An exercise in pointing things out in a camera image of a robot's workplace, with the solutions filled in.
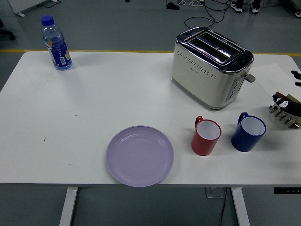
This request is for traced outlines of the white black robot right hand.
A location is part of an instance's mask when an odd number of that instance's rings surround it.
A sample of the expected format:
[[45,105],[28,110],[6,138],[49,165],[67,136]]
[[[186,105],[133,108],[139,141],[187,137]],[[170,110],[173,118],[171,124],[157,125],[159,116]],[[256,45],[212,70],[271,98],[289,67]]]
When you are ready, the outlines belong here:
[[280,107],[285,113],[289,113],[295,116],[301,116],[301,102],[294,98],[293,96],[287,95],[284,96],[283,94],[276,92],[272,96],[273,101]]

